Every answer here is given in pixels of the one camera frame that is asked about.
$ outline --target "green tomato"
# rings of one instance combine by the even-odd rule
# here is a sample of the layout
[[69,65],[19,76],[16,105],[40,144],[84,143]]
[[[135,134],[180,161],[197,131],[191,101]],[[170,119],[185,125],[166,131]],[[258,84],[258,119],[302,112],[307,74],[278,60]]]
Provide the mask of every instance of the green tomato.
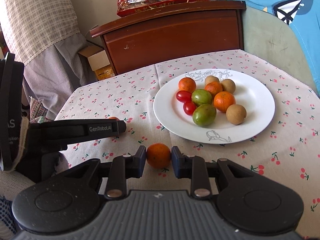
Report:
[[212,124],[216,118],[217,110],[211,104],[199,106],[192,114],[193,122],[198,126],[207,126]]
[[196,106],[212,104],[212,95],[207,90],[197,89],[192,93],[191,100]]

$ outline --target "tablecloth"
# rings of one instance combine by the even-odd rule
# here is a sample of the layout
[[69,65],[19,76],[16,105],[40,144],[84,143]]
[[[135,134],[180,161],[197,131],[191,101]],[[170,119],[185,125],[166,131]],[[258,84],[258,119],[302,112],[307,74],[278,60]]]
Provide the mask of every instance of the tablecloth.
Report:
[[[276,112],[270,125],[249,140],[221,145],[189,141],[166,130],[153,113],[157,91],[176,76],[205,68],[232,69],[261,81],[275,99]],[[81,87],[70,96],[56,119],[116,116],[127,125],[127,131],[118,137],[69,145],[63,152],[69,167],[90,158],[112,161],[119,155],[134,155],[140,145],[163,142],[207,162],[228,158],[282,183],[303,199],[305,210],[297,231],[308,238],[320,237],[319,109],[319,98],[303,83],[256,56],[229,50],[170,60]],[[211,183],[217,193],[214,179]],[[190,189],[190,180],[176,179],[172,166],[156,170],[146,163],[142,178],[129,179],[127,187]]]

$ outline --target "wooden headboard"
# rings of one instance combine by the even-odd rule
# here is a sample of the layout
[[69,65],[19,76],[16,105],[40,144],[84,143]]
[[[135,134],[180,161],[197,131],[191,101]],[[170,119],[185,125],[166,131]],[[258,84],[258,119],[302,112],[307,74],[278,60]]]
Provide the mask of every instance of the wooden headboard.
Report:
[[243,49],[242,1],[173,4],[107,23],[100,36],[115,74],[207,52]]

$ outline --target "plate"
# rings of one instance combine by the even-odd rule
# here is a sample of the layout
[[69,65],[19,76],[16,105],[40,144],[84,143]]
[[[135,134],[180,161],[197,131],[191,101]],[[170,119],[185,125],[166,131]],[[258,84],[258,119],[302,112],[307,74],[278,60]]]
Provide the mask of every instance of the plate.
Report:
[[[199,127],[192,116],[185,114],[183,103],[175,97],[180,79],[193,78],[197,89],[203,89],[204,80],[209,75],[235,82],[236,103],[247,110],[244,123],[233,125],[228,122],[225,113],[217,110],[211,125]],[[182,74],[165,84],[155,96],[153,111],[167,130],[182,138],[201,143],[228,144],[247,140],[262,132],[273,118],[275,101],[264,84],[247,74],[228,69],[202,69]]]

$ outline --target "metal pin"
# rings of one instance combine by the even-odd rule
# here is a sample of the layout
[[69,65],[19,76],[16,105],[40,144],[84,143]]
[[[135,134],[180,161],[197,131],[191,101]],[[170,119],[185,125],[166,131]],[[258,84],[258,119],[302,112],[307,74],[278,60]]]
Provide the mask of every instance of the metal pin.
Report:
[[107,192],[107,196],[111,198],[121,197],[122,191],[119,189],[111,189]]
[[207,197],[210,195],[210,191],[206,188],[198,188],[194,193],[197,197]]

